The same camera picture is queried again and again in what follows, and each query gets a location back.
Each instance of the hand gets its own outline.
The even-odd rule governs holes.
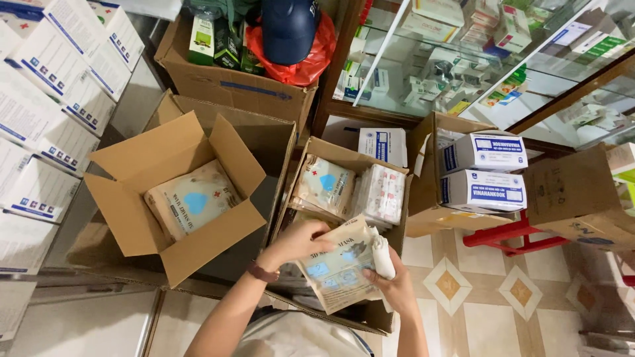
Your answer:
[[[292,223],[256,260],[265,271],[276,271],[282,264],[319,252],[332,252],[335,245],[326,239],[315,238],[331,229],[320,220]]]
[[[402,316],[419,316],[419,306],[410,280],[410,272],[401,262],[395,249],[392,249],[391,246],[388,249],[396,273],[393,280],[386,280],[370,269],[364,269],[362,273],[366,279],[384,293],[386,300],[396,312]]]

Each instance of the white shirt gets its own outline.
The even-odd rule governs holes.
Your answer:
[[[301,311],[282,311],[256,320],[245,330],[233,357],[369,357],[348,328]]]

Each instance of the person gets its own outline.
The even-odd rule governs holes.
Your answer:
[[[319,237],[329,230],[318,220],[296,222],[258,256],[254,266],[271,273],[285,262],[331,252],[335,245]],[[384,293],[401,317],[398,356],[427,357],[424,326],[408,268],[392,248],[390,255],[396,271],[393,280],[369,269],[363,270],[364,277]],[[201,325],[185,357],[371,356],[366,343],[351,329],[301,311],[270,313],[248,325],[267,285],[255,275],[251,270],[244,273],[227,292]]]

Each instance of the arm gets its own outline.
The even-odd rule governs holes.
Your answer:
[[[395,249],[390,248],[392,265],[395,267],[395,278],[386,280],[376,272],[364,269],[366,279],[377,286],[401,318],[399,332],[399,357],[428,357],[428,343],[425,339],[424,323],[421,320],[419,305],[410,280],[410,272],[403,265]]]
[[[313,235],[329,230],[320,221],[292,224],[256,259],[256,263],[265,271],[273,272],[285,262],[313,253],[330,252],[335,249],[332,243],[311,239]],[[266,282],[244,273],[205,319],[185,357],[229,357],[238,346],[266,286]]]

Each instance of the watch strap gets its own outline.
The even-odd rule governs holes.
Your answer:
[[[252,260],[247,266],[247,271],[253,275],[254,278],[262,280],[266,283],[273,283],[277,281],[280,277],[280,271],[275,271],[273,273],[269,271],[265,271],[262,269],[255,260]]]

